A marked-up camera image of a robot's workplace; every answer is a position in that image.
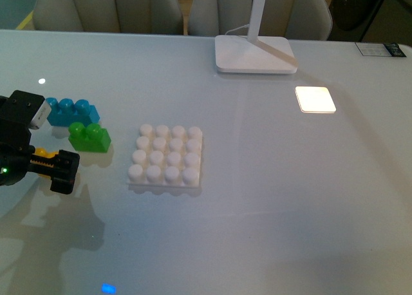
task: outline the desk lamp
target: desk lamp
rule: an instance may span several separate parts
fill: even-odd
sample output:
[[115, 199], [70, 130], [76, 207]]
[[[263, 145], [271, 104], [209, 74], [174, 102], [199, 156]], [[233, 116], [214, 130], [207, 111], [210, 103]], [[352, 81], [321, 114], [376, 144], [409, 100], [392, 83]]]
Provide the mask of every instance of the desk lamp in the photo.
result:
[[291, 74], [297, 60], [284, 37], [258, 36], [266, 0], [253, 0], [247, 37], [218, 35], [216, 65], [223, 73]]

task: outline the chair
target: chair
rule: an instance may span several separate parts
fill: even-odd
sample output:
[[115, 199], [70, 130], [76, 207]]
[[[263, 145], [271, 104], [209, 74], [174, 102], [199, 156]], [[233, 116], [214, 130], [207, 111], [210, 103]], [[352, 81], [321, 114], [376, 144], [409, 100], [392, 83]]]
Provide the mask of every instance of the chair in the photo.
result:
[[177, 0], [37, 0], [36, 30], [183, 34]]
[[[252, 0], [193, 0], [189, 35], [216, 36], [249, 23]], [[332, 17], [325, 0], [266, 0], [260, 35], [326, 40]], [[231, 34], [246, 35], [247, 29]]]

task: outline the white lamp base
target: white lamp base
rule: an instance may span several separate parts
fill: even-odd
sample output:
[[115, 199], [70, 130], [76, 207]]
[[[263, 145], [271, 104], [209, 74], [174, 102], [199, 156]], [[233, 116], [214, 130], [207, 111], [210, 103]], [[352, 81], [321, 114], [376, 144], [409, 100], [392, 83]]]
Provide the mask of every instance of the white lamp base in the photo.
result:
[[218, 35], [216, 65], [223, 73], [292, 74], [297, 60], [284, 37], [259, 36], [255, 43], [237, 35]]

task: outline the white lego plate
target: white lego plate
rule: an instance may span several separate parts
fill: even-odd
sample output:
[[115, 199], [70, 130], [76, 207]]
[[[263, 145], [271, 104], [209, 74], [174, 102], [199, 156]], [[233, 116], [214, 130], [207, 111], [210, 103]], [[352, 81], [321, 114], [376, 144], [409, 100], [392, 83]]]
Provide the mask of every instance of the white lego plate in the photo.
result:
[[200, 186], [203, 133], [198, 127], [153, 128], [143, 124], [132, 154], [127, 183], [133, 186]]

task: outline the blue lego brick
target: blue lego brick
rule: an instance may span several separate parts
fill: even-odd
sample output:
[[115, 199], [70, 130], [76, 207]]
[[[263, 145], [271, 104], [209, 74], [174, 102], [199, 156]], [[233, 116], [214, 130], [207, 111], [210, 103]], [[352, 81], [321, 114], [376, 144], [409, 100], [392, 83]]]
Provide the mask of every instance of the blue lego brick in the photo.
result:
[[98, 123], [100, 116], [96, 107], [90, 105], [87, 100], [78, 100], [76, 104], [71, 99], [62, 99], [57, 102], [54, 97], [48, 97], [51, 112], [47, 117], [52, 126], [70, 126], [74, 122], [81, 122], [84, 126]]

